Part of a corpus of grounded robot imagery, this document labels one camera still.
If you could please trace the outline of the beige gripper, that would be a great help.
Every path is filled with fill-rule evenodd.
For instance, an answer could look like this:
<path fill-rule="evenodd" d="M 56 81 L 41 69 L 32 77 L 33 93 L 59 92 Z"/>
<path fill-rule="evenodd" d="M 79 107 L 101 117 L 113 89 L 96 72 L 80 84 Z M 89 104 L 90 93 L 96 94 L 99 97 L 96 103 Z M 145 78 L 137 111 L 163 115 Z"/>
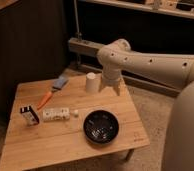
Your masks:
<path fill-rule="evenodd" d="M 99 85 L 99 92 L 101 92 L 105 86 L 116 86 L 116 93 L 120 96 L 120 81 L 121 81 L 121 70 L 117 68 L 112 68 L 109 66 L 104 66 L 101 76 L 101 81 Z"/>

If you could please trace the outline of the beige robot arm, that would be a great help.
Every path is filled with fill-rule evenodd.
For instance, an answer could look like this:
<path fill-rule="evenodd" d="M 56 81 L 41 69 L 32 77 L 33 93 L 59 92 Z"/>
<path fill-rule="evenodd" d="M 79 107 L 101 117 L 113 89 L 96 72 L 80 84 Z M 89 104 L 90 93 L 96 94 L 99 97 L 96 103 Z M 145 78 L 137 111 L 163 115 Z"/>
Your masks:
<path fill-rule="evenodd" d="M 100 48 L 97 58 L 106 84 L 119 83 L 126 70 L 180 91 L 169 117 L 161 171 L 194 171 L 194 55 L 134 52 L 119 39 Z"/>

